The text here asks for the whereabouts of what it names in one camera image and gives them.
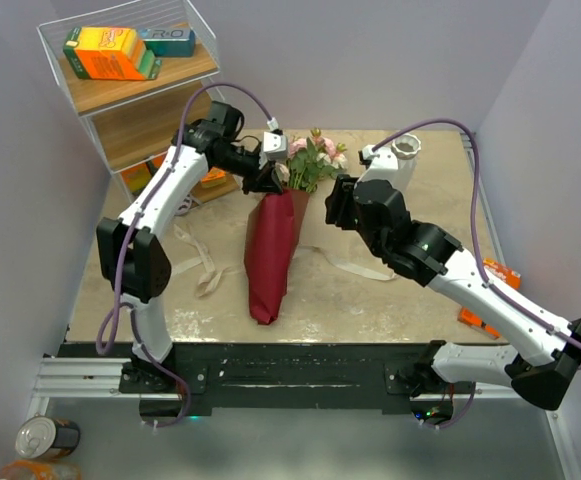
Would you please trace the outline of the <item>red wrapping paper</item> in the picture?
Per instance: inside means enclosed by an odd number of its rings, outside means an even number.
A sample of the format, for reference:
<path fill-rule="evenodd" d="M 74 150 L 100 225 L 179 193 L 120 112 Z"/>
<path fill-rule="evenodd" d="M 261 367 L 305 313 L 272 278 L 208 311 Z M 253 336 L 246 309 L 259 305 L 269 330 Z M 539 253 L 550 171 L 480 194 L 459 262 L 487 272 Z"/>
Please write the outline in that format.
<path fill-rule="evenodd" d="M 264 282 L 263 263 L 254 260 L 263 254 L 270 260 L 272 249 L 291 255 L 297 248 L 310 194 L 286 189 L 280 195 L 267 194 L 248 217 L 244 249 L 244 266 L 248 282 L 249 313 L 260 325 L 269 325 L 279 316 L 287 293 L 287 279 L 280 272 L 271 274 L 271 283 Z"/>

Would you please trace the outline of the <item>pink flower bunch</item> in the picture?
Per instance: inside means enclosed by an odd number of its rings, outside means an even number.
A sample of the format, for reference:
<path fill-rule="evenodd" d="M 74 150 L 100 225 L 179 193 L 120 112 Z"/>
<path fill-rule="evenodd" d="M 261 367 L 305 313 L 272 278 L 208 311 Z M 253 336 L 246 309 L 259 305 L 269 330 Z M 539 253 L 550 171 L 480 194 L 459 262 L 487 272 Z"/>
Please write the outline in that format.
<path fill-rule="evenodd" d="M 287 158 L 278 164 L 276 172 L 285 188 L 312 194 L 321 181 L 346 172 L 346 152 L 345 144 L 336 143 L 319 128 L 313 128 L 307 136 L 290 142 Z"/>

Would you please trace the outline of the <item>white printed ribbon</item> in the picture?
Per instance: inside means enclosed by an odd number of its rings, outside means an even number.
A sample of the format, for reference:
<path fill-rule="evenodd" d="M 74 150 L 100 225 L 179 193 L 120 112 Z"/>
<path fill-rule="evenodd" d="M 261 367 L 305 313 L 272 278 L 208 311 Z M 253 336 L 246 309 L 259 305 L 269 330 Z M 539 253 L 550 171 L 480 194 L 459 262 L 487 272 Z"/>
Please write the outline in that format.
<path fill-rule="evenodd" d="M 210 256 L 209 250 L 203 242 L 198 241 L 191 233 L 179 227 L 178 225 L 174 226 L 174 234 L 179 240 L 194 246 L 198 251 L 198 256 L 177 264 L 173 268 L 172 275 L 180 275 L 196 267 L 197 265 L 202 265 L 205 269 L 205 273 L 199 278 L 195 287 L 195 296 L 198 298 L 212 294 L 219 287 L 223 276 L 240 273 L 247 270 L 246 266 L 231 266 L 222 270 L 217 270 L 214 261 Z M 273 248 L 270 260 L 266 260 L 263 254 L 255 254 L 254 260 L 259 260 L 263 263 L 264 282 L 270 284 L 271 274 L 275 272 L 280 272 L 282 279 L 286 280 L 287 274 L 289 272 L 289 265 L 292 259 L 295 257 L 300 257 L 308 252 L 318 253 L 323 256 L 325 260 L 333 267 L 363 278 L 381 282 L 389 282 L 397 277 L 395 273 L 384 274 L 340 259 L 330 252 L 327 252 L 326 250 L 316 246 L 299 246 L 293 251 L 291 255 L 282 254 L 280 249 Z"/>

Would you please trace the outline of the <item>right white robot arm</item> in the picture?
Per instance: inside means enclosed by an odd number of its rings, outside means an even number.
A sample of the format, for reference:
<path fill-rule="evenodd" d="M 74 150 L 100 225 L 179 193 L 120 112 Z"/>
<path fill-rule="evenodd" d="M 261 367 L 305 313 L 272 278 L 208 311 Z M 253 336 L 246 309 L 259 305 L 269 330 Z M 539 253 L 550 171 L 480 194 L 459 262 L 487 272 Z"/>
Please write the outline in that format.
<path fill-rule="evenodd" d="M 337 177 L 325 200 L 328 224 L 357 232 L 396 275 L 445 296 L 493 326 L 504 345 L 432 341 L 399 379 L 412 396 L 447 384 L 511 388 L 543 410 L 561 405 L 581 366 L 581 318 L 568 321 L 490 273 L 451 234 L 411 218 L 402 193 L 383 179 Z"/>

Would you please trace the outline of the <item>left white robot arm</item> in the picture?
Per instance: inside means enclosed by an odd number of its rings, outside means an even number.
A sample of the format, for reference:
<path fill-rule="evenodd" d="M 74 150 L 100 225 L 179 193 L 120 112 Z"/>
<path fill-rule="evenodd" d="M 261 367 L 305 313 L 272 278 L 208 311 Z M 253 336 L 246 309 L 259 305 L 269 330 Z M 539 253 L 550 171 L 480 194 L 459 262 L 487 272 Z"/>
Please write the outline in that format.
<path fill-rule="evenodd" d="M 103 277 L 114 292 L 111 317 L 105 329 L 117 331 L 120 310 L 127 307 L 133 322 L 133 353 L 148 361 L 143 382 L 155 392 L 170 390 L 177 368 L 165 359 L 173 341 L 168 333 L 162 294 L 172 265 L 161 239 L 176 210 L 214 167 L 242 180 L 246 193 L 282 191 L 276 161 L 287 152 L 287 139 L 277 120 L 269 117 L 262 143 L 253 150 L 238 145 L 243 113 L 214 101 L 207 116 L 182 123 L 165 160 L 139 197 L 117 217 L 102 219 L 96 228 Z"/>

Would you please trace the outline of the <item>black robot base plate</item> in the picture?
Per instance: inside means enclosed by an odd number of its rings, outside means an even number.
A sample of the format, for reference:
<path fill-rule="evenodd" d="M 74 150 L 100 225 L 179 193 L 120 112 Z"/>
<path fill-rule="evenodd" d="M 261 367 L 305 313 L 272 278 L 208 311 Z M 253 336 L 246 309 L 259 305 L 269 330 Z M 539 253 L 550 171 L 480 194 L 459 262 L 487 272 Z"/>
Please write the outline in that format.
<path fill-rule="evenodd" d="M 450 416 L 450 397 L 470 385 L 433 379 L 423 369 L 432 343 L 184 343 L 174 344 L 167 372 L 189 387 L 190 417 L 219 408 L 379 410 L 424 417 L 425 407 Z"/>

